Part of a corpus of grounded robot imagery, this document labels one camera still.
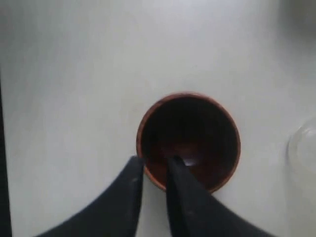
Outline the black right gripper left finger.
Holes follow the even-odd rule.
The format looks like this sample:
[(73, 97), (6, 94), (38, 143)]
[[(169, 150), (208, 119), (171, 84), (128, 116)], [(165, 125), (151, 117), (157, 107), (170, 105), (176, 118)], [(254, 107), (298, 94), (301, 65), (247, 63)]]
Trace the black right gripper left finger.
[(91, 204), (41, 237), (134, 237), (143, 190), (143, 160), (132, 156), (115, 181)]

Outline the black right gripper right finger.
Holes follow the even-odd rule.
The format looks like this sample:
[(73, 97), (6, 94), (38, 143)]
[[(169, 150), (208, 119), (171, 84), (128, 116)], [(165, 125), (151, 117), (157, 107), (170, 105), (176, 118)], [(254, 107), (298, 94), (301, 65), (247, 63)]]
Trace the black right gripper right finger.
[(270, 234), (237, 216), (194, 177), (183, 160), (168, 158), (167, 214), (174, 237), (268, 237)]

